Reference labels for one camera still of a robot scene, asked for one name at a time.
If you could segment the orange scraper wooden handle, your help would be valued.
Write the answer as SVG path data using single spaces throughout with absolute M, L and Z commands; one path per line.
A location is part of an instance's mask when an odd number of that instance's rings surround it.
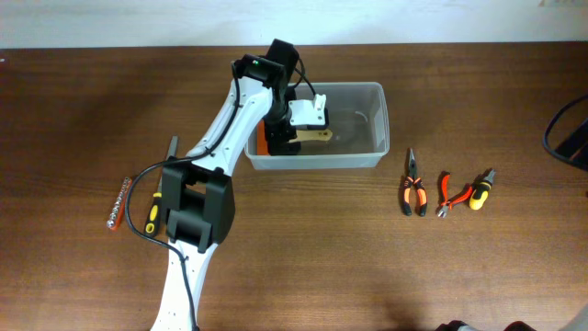
M 295 155 L 300 152 L 301 144 L 307 142 L 329 142 L 333 138 L 330 129 L 325 130 L 296 130 L 296 136 L 282 144 L 270 148 L 266 138 L 265 123 L 261 120 L 256 128 L 257 155 Z

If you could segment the clear plastic container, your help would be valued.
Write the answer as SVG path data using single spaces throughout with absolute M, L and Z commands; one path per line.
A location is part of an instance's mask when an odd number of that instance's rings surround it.
M 316 83 L 326 95 L 329 127 L 327 142 L 301 144 L 297 155 L 261 155 L 252 133 L 245 155 L 257 170 L 309 170 L 374 167 L 390 149 L 387 102 L 376 82 Z

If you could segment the orange black needle-nose pliers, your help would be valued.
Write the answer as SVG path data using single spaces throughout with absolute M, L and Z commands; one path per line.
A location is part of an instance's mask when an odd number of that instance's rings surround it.
M 417 197 L 417 206 L 415 211 L 420 217 L 424 217 L 427 212 L 428 197 L 423 185 L 422 179 L 418 176 L 417 163 L 412 148 L 407 151 L 407 173 L 402 183 L 402 212 L 406 216 L 413 214 L 410 204 L 410 194 L 415 190 Z

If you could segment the metal file yellow black handle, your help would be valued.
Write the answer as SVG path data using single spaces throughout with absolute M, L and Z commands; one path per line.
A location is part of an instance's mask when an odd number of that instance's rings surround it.
M 175 157 L 176 150 L 178 146 L 178 137 L 173 136 L 168 146 L 168 150 L 165 156 L 165 161 L 167 161 L 170 157 Z M 163 177 L 160 177 L 159 184 L 157 190 L 153 194 L 153 201 L 152 206 L 149 211 L 149 215 L 146 219 L 143 233 L 151 238 L 154 238 L 159 233 L 160 225 L 161 225 L 161 210 L 162 210 L 162 188 L 163 188 Z

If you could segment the red diagonal cutters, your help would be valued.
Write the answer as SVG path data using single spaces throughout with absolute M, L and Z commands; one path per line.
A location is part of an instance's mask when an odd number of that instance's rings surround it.
M 436 215 L 441 218 L 445 218 L 448 215 L 448 212 L 451 211 L 456 205 L 459 205 L 462 202 L 465 202 L 473 193 L 473 187 L 471 184 L 466 184 L 464 189 L 454 197 L 449 197 L 448 195 L 448 182 L 450 179 L 450 174 L 448 172 L 444 172 L 441 176 L 440 181 L 440 190 L 441 190 L 441 198 L 442 201 L 440 202 Z

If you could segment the orange socket bit rail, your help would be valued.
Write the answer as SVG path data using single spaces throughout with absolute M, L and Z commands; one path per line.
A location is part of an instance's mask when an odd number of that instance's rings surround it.
M 122 223 L 125 201 L 129 194 L 131 184 L 132 177 L 125 177 L 122 182 L 119 194 L 115 199 L 112 211 L 107 218 L 107 228 L 111 231 L 118 230 L 120 224 Z

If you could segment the yellow black stubby screwdriver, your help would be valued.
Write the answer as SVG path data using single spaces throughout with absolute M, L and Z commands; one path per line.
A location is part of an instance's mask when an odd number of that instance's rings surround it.
M 472 210 L 477 211 L 483 207 L 490 195 L 495 174 L 496 171 L 490 169 L 484 177 L 476 181 L 472 195 L 469 198 L 469 207 Z

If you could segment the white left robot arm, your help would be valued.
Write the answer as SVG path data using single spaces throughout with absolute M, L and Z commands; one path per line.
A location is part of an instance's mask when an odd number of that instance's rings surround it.
M 288 84 L 299 60 L 292 44 L 274 40 L 265 55 L 233 62 L 230 92 L 209 130 L 185 158 L 163 165 L 160 215 L 169 262 L 153 329 L 198 329 L 209 262 L 234 219 L 232 173 L 258 123 L 270 148 L 294 138 Z

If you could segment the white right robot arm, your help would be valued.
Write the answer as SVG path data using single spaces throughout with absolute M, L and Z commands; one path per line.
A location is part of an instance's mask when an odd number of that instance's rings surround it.
M 477 325 L 467 324 L 464 321 L 453 320 L 439 325 L 435 331 L 488 331 L 488 328 L 481 328 Z M 538 328 L 523 321 L 514 321 L 501 328 L 501 331 L 538 331 Z M 587 317 L 580 316 L 573 318 L 569 323 L 560 327 L 559 331 L 587 331 Z

